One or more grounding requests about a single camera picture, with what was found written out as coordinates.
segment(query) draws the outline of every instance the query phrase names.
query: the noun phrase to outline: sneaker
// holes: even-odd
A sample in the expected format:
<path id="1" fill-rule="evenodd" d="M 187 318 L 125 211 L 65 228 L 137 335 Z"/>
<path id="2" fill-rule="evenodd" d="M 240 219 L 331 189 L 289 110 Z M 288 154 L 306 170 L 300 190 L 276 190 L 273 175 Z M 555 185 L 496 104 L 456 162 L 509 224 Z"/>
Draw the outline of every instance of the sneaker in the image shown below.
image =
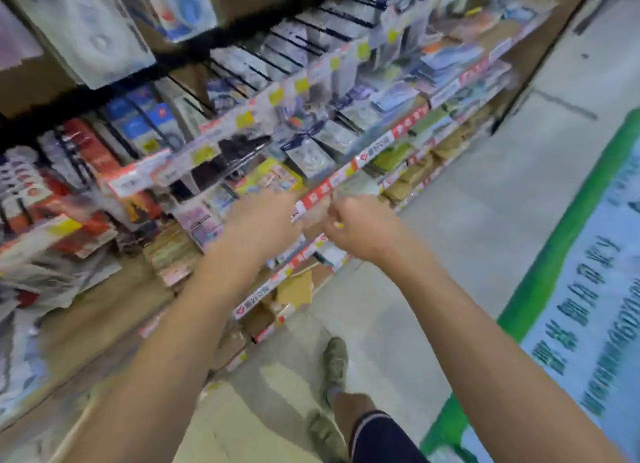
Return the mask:
<path id="1" fill-rule="evenodd" d="M 347 445 L 331 419 L 320 411 L 309 414 L 309 436 L 323 463 L 347 462 Z"/>
<path id="2" fill-rule="evenodd" d="M 329 340 L 323 354 L 324 362 L 324 386 L 322 397 L 329 404 L 327 390 L 331 388 L 340 389 L 344 392 L 347 383 L 347 365 L 349 354 L 347 344 L 342 338 L 334 337 Z"/>

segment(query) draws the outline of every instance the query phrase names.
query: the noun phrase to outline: forearm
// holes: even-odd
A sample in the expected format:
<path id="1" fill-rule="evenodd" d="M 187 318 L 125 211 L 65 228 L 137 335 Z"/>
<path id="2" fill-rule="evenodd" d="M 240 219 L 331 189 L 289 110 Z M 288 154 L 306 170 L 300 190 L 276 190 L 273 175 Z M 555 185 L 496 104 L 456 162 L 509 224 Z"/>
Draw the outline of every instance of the forearm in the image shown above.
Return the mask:
<path id="1" fill-rule="evenodd" d="M 588 417 L 419 243 L 383 271 L 427 335 L 471 425 L 494 461 L 623 461 Z"/>
<path id="2" fill-rule="evenodd" d="M 205 256 L 65 461 L 171 462 L 229 313 L 256 273 L 224 244 Z"/>

